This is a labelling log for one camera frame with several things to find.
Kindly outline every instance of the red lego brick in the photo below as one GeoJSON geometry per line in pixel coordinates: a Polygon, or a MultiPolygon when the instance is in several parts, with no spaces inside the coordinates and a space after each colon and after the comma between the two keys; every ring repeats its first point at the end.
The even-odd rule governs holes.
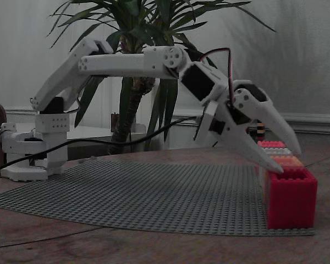
{"type": "Polygon", "coordinates": [[[313,227],[318,181],[306,168],[268,172],[265,184],[269,229],[313,227]]]}
{"type": "Polygon", "coordinates": [[[259,141],[258,145],[261,147],[274,147],[274,148],[286,147],[286,145],[281,141],[259,141]]]}

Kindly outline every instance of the robotic arm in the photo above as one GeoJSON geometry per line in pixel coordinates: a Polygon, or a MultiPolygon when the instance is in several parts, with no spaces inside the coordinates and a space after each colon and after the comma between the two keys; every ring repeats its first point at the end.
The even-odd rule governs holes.
{"type": "MultiPolygon", "coordinates": [[[[44,83],[31,99],[36,115],[36,130],[19,134],[15,124],[5,123],[1,131],[7,160],[38,153],[66,142],[69,113],[80,92],[93,76],[146,76],[179,81],[205,106],[196,141],[208,132],[226,147],[243,157],[276,172],[282,168],[270,159],[246,133],[253,119],[266,123],[296,155],[301,150],[296,135],[274,108],[263,90],[250,81],[234,82],[234,105],[228,105],[228,78],[218,69],[192,62],[180,47],[148,47],[143,54],[113,54],[106,41],[83,39],[65,63],[44,83]]],[[[2,170],[12,180],[47,179],[60,173],[67,160],[67,147],[32,161],[19,162],[2,170]]]]}

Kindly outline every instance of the baseboard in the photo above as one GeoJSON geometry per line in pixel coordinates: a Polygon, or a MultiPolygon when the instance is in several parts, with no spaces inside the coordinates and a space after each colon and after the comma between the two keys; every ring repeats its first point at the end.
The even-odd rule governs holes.
{"type": "Polygon", "coordinates": [[[7,115],[35,116],[36,112],[30,107],[5,107],[7,115]]]}
{"type": "Polygon", "coordinates": [[[330,114],[282,113],[282,116],[296,132],[330,134],[330,114]]]}
{"type": "MultiPolygon", "coordinates": [[[[202,115],[201,109],[176,109],[174,119],[202,115]]],[[[330,114],[282,113],[287,123],[299,133],[330,134],[330,114]]],[[[195,126],[192,120],[179,125],[195,126]]]]}

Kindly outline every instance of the plant stem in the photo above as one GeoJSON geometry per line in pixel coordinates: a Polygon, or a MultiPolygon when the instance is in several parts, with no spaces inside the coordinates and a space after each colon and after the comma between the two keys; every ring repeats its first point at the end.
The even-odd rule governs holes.
{"type": "MultiPolygon", "coordinates": [[[[130,102],[126,112],[126,119],[123,124],[117,122],[115,132],[111,137],[111,142],[126,142],[135,120],[137,110],[143,95],[150,92],[154,86],[154,78],[134,78],[134,86],[131,89],[130,102]]],[[[123,146],[110,146],[109,155],[121,154],[123,146]]]]}

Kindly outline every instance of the gray baseplate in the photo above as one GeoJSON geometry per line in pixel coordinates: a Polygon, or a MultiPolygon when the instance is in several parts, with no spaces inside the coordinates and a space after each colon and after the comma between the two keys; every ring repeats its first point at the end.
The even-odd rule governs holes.
{"type": "Polygon", "coordinates": [[[0,208],[103,227],[211,235],[313,235],[267,229],[253,166],[88,161],[0,194],[0,208]]]}

